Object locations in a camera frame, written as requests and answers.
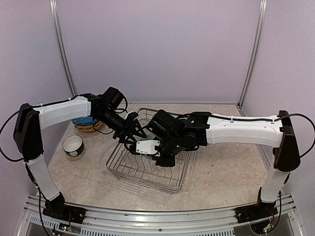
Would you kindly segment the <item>blue polka dot plate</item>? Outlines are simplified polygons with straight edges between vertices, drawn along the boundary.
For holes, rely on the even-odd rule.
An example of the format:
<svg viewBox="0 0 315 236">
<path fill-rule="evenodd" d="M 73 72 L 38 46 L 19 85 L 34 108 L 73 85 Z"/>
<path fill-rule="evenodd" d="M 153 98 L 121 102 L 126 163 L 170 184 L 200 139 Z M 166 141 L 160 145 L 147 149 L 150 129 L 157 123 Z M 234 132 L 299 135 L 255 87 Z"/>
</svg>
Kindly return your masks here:
<svg viewBox="0 0 315 236">
<path fill-rule="evenodd" d="M 88 126 L 98 123 L 97 119 L 93 119 L 91 116 L 83 118 L 75 118 L 71 120 L 74 125 Z"/>
</svg>

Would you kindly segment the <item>teal and white bowl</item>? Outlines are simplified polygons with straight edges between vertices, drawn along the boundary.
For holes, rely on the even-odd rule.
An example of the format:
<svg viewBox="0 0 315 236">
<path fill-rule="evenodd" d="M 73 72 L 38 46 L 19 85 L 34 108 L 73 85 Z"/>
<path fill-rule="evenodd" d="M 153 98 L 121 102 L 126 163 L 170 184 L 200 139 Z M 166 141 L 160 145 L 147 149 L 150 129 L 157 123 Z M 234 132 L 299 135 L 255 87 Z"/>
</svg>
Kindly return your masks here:
<svg viewBox="0 0 315 236">
<path fill-rule="evenodd" d="M 84 151 L 83 138 L 79 135 L 69 136 L 64 140 L 62 148 L 68 156 L 76 157 Z"/>
</svg>

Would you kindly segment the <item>dark blue mug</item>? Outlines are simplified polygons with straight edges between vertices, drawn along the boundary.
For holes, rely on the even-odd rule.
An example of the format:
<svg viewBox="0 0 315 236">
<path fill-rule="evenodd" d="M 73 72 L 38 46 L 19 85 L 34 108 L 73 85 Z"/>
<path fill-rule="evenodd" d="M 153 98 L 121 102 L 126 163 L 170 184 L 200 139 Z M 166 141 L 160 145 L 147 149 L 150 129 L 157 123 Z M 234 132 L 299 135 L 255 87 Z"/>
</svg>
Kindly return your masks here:
<svg viewBox="0 0 315 236">
<path fill-rule="evenodd" d="M 188 117 L 182 117 L 182 118 L 179 118 L 178 120 L 179 120 L 181 123 L 186 124 L 187 119 L 188 119 Z"/>
</svg>

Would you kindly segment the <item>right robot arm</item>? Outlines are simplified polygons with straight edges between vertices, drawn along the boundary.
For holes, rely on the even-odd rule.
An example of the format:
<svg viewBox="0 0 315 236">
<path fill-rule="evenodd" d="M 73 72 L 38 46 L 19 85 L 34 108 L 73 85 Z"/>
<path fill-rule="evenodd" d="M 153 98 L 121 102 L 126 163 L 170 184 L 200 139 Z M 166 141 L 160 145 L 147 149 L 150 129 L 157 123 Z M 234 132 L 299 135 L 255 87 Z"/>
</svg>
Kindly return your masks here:
<svg viewBox="0 0 315 236">
<path fill-rule="evenodd" d="M 160 140 L 159 152 L 165 163 L 183 150 L 221 143 L 265 145 L 273 148 L 274 164 L 259 190 L 252 214 L 262 218 L 271 210 L 290 172 L 301 163 L 300 153 L 287 111 L 277 116 L 254 118 L 193 112 L 173 117 L 159 110 L 147 129 Z"/>
</svg>

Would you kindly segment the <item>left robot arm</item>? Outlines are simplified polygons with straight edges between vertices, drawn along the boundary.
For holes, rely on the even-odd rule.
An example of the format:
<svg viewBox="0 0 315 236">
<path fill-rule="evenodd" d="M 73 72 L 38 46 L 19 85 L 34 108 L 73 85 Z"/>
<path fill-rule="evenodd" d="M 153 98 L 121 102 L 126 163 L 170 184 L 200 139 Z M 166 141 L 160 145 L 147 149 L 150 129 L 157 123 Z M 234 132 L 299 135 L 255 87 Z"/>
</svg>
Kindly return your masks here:
<svg viewBox="0 0 315 236">
<path fill-rule="evenodd" d="M 146 134 L 131 112 L 123 118 L 118 106 L 124 96 L 119 91 L 100 95 L 85 93 L 73 99 L 45 105 L 23 104 L 13 132 L 14 141 L 22 154 L 26 169 L 38 191 L 45 198 L 49 210 L 59 219 L 69 214 L 64 196 L 57 188 L 44 157 L 43 133 L 46 129 L 75 118 L 92 117 L 114 131 L 113 139 L 134 144 Z"/>
</svg>

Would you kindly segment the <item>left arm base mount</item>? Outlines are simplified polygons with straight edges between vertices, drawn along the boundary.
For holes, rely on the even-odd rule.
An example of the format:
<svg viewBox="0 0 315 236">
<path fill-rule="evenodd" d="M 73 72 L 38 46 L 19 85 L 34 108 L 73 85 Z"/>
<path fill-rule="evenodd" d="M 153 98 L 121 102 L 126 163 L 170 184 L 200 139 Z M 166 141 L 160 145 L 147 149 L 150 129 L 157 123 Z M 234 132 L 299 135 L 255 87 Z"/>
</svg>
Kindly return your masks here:
<svg viewBox="0 0 315 236">
<path fill-rule="evenodd" d="M 77 206 L 62 205 L 44 207 L 43 214 L 55 219 L 67 221 L 69 223 L 82 224 L 85 218 L 86 209 Z"/>
</svg>

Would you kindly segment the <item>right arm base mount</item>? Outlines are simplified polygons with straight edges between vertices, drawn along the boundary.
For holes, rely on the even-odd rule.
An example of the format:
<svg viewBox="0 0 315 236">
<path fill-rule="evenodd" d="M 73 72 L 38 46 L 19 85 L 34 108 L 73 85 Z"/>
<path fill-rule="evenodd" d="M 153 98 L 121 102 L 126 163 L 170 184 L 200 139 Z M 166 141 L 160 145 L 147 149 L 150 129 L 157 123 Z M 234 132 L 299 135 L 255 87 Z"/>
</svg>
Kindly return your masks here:
<svg viewBox="0 0 315 236">
<path fill-rule="evenodd" d="M 278 210 L 274 205 L 253 204 L 248 206 L 237 207 L 235 209 L 235 213 L 237 221 L 240 224 L 276 215 L 278 213 Z"/>
</svg>

